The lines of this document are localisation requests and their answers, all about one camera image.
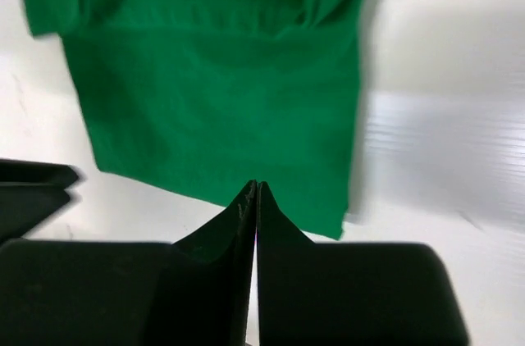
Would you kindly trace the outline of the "green t shirt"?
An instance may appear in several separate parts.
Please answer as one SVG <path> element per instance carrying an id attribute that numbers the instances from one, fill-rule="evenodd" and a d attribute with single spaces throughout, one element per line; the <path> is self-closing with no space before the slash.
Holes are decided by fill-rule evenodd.
<path id="1" fill-rule="evenodd" d="M 349 206 L 362 0 L 23 0 L 57 34 L 99 170 L 226 206 L 267 182 L 302 230 Z"/>

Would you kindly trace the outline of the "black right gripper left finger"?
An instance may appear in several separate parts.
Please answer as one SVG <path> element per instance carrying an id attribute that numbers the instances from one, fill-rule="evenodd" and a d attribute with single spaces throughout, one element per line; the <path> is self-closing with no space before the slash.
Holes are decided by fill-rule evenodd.
<path id="1" fill-rule="evenodd" d="M 244 344 L 256 190 L 173 244 L 7 242 L 2 344 Z"/>

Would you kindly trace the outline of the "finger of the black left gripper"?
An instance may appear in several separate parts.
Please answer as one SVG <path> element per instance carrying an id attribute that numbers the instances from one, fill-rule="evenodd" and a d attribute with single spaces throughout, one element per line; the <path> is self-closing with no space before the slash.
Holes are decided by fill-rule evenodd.
<path id="1" fill-rule="evenodd" d="M 76 170 L 68 165 L 1 160 L 2 184 L 50 184 L 70 187 L 80 180 Z"/>
<path id="2" fill-rule="evenodd" d="M 80 200 L 68 189 L 45 184 L 1 187 L 1 244 L 22 238 Z"/>

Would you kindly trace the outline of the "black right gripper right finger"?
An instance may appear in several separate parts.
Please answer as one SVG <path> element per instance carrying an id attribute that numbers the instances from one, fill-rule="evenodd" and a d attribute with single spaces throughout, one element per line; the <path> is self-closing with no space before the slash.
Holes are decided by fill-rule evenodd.
<path id="1" fill-rule="evenodd" d="M 258 188 L 263 345 L 466 345 L 442 260 L 425 244 L 316 243 Z"/>

